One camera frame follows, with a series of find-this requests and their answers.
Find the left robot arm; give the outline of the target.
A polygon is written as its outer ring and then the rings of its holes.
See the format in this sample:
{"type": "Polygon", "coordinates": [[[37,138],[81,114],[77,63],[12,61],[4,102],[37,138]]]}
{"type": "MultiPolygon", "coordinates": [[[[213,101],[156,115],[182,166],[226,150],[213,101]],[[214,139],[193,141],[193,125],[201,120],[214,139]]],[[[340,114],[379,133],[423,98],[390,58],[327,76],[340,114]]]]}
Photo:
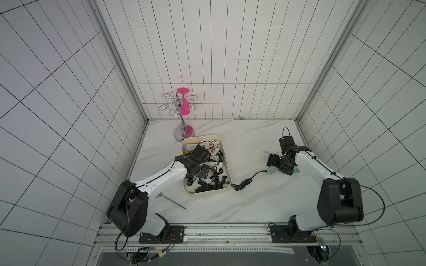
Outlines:
{"type": "Polygon", "coordinates": [[[168,186],[204,173],[203,163],[209,157],[208,149],[197,145],[193,151],[175,157],[169,166],[144,180],[123,181],[107,209],[108,219],[126,238],[142,233],[164,239],[170,233],[170,223],[161,215],[149,212],[149,201],[168,186]]]}

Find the small mint glue gun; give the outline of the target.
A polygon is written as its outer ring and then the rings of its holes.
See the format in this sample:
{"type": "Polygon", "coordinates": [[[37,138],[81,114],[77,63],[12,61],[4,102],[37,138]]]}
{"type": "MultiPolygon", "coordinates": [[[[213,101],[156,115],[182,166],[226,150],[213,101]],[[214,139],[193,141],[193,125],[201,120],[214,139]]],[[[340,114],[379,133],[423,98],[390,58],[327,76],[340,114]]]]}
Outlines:
{"type": "Polygon", "coordinates": [[[210,179],[210,178],[201,178],[200,181],[201,181],[202,184],[207,184],[207,185],[209,185],[213,182],[213,180],[210,179]]]}

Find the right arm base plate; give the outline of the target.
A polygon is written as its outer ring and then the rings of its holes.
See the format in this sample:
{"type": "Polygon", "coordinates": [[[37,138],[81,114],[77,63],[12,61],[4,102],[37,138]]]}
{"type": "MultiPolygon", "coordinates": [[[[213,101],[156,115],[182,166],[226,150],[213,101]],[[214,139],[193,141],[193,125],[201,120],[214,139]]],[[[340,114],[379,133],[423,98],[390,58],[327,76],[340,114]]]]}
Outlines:
{"type": "Polygon", "coordinates": [[[297,227],[292,228],[289,226],[282,226],[271,223],[267,226],[267,230],[271,235],[273,243],[312,244],[317,242],[317,239],[312,235],[312,232],[300,231],[297,227]]]}

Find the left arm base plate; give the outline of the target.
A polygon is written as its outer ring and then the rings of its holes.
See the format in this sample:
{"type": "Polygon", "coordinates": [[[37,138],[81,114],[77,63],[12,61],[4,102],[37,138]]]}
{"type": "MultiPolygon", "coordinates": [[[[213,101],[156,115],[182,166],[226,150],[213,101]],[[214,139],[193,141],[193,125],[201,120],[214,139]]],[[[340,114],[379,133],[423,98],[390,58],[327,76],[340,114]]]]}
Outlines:
{"type": "Polygon", "coordinates": [[[184,241],[185,226],[166,225],[158,236],[148,233],[141,233],[139,237],[140,244],[181,244],[184,241]]]}

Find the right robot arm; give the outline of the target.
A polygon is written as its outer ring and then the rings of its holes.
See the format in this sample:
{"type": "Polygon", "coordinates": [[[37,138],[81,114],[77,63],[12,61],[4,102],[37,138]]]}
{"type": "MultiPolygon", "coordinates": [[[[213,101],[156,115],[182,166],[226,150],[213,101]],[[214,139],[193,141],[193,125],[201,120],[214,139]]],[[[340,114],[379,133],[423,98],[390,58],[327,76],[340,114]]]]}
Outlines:
{"type": "Polygon", "coordinates": [[[338,223],[360,222],[364,218],[361,186],[354,178],[338,177],[307,146],[298,146],[291,135],[279,139],[282,155],[271,154],[268,170],[291,176],[304,170],[319,187],[314,206],[289,218],[290,235],[312,232],[338,223]]]}

